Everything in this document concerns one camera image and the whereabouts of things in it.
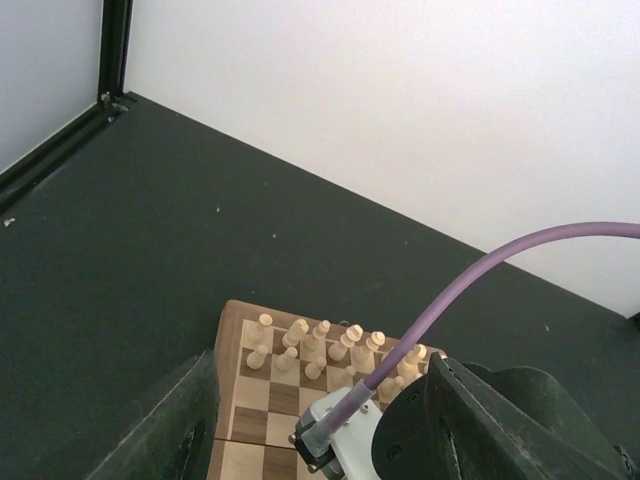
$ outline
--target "pawn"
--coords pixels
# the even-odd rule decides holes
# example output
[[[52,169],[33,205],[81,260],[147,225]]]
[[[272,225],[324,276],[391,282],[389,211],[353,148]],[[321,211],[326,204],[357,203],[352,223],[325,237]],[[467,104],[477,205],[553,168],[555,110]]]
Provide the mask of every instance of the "pawn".
[[[347,328],[347,332],[349,333],[349,335],[353,336],[355,338],[355,341],[357,342],[362,338],[364,330],[362,330],[362,327],[360,325],[351,325],[349,328]]]
[[[308,331],[309,324],[307,321],[304,318],[299,318],[293,322],[291,327],[289,327],[289,330],[287,330],[287,333],[282,337],[282,345],[286,348],[296,347]]]
[[[338,389],[340,387],[346,387],[349,385],[350,380],[355,376],[356,369],[352,365],[344,368],[343,370],[337,372],[333,377],[333,386]]]
[[[328,320],[323,320],[316,325],[311,331],[310,335],[307,335],[302,341],[302,345],[309,352],[314,352],[320,346],[320,342],[324,340],[331,328],[331,323]]]
[[[278,355],[278,358],[276,358],[276,368],[281,372],[291,370],[297,356],[298,350],[294,347],[287,348],[282,355]]]
[[[253,324],[251,330],[249,330],[249,340],[258,343],[264,339],[265,330],[271,326],[273,318],[268,313],[263,313],[258,317],[258,321]]]
[[[395,378],[387,378],[382,385],[380,385],[380,394],[384,397],[393,400],[402,391],[405,385],[405,380],[401,376]]]
[[[316,357],[313,362],[304,367],[304,374],[310,380],[315,380],[320,376],[324,367],[327,366],[327,359],[324,357]]]
[[[420,344],[415,345],[398,364],[398,373],[408,382],[419,370],[418,364],[426,356],[427,347]]]
[[[258,370],[264,365],[264,359],[269,353],[266,345],[258,345],[256,349],[247,355],[247,366],[253,370]]]

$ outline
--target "white chess piece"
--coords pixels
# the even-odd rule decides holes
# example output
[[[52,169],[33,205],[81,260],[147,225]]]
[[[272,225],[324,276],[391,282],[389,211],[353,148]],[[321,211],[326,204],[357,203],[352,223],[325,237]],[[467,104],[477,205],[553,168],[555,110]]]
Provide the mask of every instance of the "white chess piece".
[[[295,347],[300,343],[300,340],[304,338],[304,336],[309,331],[309,324],[304,318],[299,318],[293,325],[289,327],[287,333],[285,333],[284,337],[282,337],[282,345],[287,348]]]
[[[415,345],[398,364],[398,373],[409,382],[418,371],[418,364],[427,356],[427,347]]]
[[[276,358],[276,368],[281,372],[290,370],[297,356],[298,350],[295,347],[287,348],[282,355],[278,355]]]
[[[309,352],[314,352],[320,346],[320,343],[327,336],[329,329],[331,328],[331,323],[328,320],[323,320],[318,323],[311,333],[307,335],[302,341],[302,345]]]
[[[333,377],[334,388],[337,389],[340,387],[348,386],[350,383],[350,379],[352,379],[355,376],[355,374],[356,374],[356,369],[352,365],[349,365],[348,367],[345,367],[341,371],[336,372],[336,374]]]
[[[247,355],[247,366],[253,370],[258,370],[264,365],[264,359],[269,353],[266,345],[258,345],[256,349]]]
[[[324,367],[327,366],[327,359],[324,357],[316,357],[313,362],[304,367],[304,374],[307,378],[315,380],[320,376]]]
[[[340,341],[334,343],[329,348],[329,356],[331,359],[339,362],[347,354],[347,351],[353,347],[358,340],[362,338],[362,327],[360,325],[352,325],[342,334]]]
[[[264,339],[264,332],[273,323],[273,318],[268,313],[263,313],[258,317],[258,321],[249,330],[249,340],[258,343]]]
[[[389,400],[393,400],[398,396],[405,386],[405,380],[401,376],[395,378],[387,378],[382,385],[380,385],[380,395]]]
[[[373,352],[376,352],[384,345],[385,336],[382,332],[373,332],[365,341],[364,345],[360,345],[352,350],[352,360],[356,365],[366,365],[373,361]]]

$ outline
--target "white wall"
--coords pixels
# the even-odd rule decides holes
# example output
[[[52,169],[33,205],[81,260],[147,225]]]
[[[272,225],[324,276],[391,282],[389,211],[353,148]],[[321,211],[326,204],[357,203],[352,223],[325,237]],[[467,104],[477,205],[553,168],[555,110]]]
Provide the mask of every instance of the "white wall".
[[[134,5],[129,89],[473,246],[640,221],[639,2]],[[513,263],[640,310],[640,242]]]
[[[0,173],[95,103],[101,0],[0,4]]]

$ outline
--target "wooden chessboard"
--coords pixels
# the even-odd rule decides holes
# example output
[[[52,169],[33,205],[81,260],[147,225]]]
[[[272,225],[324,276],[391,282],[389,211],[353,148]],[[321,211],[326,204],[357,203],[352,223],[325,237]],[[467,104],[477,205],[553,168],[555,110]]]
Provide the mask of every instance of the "wooden chessboard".
[[[247,367],[246,359],[256,344],[248,339],[247,332],[263,313],[273,318],[272,326],[260,342],[267,345],[269,354],[260,369],[252,370]],[[307,407],[334,390],[332,378],[351,364],[349,355],[336,362],[326,353],[347,326],[332,323],[324,348],[313,354],[306,351],[301,342],[294,368],[283,373],[275,368],[275,358],[286,350],[282,337],[298,318],[308,322],[309,332],[319,322],[236,300],[225,305],[214,349],[221,399],[209,480],[324,478],[320,473],[308,473],[287,437]],[[362,345],[369,336],[370,333],[365,332],[357,345]],[[382,355],[397,343],[397,339],[387,337],[372,362],[361,366],[354,364],[357,373],[353,381],[371,373],[380,364]],[[429,354],[441,351],[428,349]],[[304,368],[318,354],[326,357],[327,367],[318,379],[310,380],[304,374]],[[376,393],[372,400],[384,411],[393,399],[382,398]]]

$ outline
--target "dark gray floor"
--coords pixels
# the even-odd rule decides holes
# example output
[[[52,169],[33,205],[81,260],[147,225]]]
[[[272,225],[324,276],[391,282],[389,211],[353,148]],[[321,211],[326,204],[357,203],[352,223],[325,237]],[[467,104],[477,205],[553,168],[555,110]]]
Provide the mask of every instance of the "dark gray floor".
[[[0,474],[212,346],[228,299],[400,336],[480,255],[144,99],[6,216]],[[425,342],[547,370],[640,458],[640,333],[621,316],[502,266]]]

